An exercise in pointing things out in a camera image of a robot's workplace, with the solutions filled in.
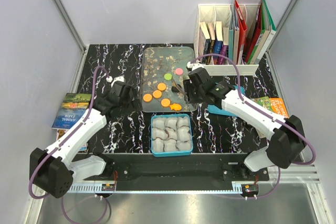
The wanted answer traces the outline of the pink round cookie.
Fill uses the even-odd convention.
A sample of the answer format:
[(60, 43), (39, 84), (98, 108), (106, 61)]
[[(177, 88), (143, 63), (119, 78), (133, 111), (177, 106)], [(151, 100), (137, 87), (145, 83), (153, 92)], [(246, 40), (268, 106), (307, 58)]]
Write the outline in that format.
[(183, 74), (183, 69), (182, 68), (176, 68), (175, 69), (175, 74), (179, 75), (179, 76), (182, 75)]

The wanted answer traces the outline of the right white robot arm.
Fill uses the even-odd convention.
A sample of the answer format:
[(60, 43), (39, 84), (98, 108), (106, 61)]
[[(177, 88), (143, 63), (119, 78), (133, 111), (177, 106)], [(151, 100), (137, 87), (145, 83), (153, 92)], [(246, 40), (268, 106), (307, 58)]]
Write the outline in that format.
[(193, 69), (183, 79), (186, 103), (207, 103), (228, 111), (261, 131), (268, 146), (251, 152), (238, 167), (239, 176), (250, 180), (257, 171), (269, 166), (288, 168), (305, 148), (301, 120), (271, 112), (241, 93), (240, 88), (216, 82), (203, 67)]

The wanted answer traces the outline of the green round cookie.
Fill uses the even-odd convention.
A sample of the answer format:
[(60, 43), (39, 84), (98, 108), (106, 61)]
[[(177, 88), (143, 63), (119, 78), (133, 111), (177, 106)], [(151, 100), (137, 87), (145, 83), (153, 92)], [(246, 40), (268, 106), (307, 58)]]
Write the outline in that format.
[(170, 73), (166, 73), (166, 74), (164, 75), (164, 79), (167, 80), (167, 81), (169, 81), (169, 80), (172, 79), (172, 75), (171, 75)]

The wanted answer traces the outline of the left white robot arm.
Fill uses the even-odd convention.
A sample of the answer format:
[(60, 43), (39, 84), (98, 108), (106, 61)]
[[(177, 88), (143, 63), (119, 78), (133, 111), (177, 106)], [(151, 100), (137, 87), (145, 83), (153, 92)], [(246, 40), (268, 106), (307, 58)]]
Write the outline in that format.
[(74, 157), (115, 116), (141, 109), (137, 89), (124, 81), (113, 81), (111, 89), (92, 100), (84, 115), (60, 140), (44, 150), (36, 148), (32, 151), (29, 158), (30, 196), (39, 198), (33, 193), (33, 185), (55, 198), (61, 198), (72, 184), (88, 177), (109, 179), (113, 175), (113, 167), (108, 164), (108, 158), (91, 155), (74, 161)]

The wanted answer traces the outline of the black sandwich cookie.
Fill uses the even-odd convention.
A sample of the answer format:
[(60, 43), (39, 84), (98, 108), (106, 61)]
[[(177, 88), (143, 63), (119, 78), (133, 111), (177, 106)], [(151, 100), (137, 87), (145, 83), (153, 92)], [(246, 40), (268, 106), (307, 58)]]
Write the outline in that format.
[(182, 87), (179, 84), (177, 84), (176, 86), (172, 86), (171, 87), (171, 91), (173, 93), (179, 93), (179, 92), (181, 92), (181, 90), (182, 90)]

